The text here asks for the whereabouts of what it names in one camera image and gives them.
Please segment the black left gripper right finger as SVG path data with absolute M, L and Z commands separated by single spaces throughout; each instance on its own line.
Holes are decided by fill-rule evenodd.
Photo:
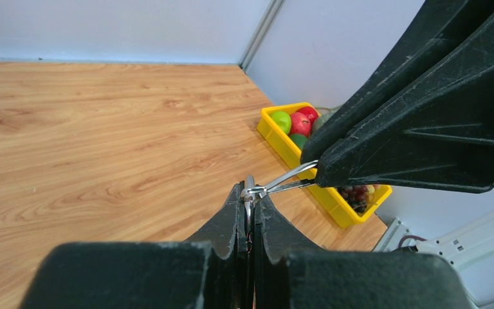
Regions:
M 339 252 L 305 237 L 269 197 L 255 208 L 257 308 L 469 308 L 456 271 L 413 253 Z

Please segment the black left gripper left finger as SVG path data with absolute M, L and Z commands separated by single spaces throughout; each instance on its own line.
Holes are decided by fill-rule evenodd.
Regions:
M 244 308 L 243 183 L 184 241 L 71 242 L 42 261 L 21 308 Z

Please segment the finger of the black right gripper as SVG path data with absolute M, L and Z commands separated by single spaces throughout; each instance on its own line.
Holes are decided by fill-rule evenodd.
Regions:
M 494 12 L 318 160 L 321 187 L 494 189 Z
M 302 150 L 301 163 L 321 159 L 337 141 L 463 43 L 494 12 L 494 0 L 425 1 L 399 41 Z

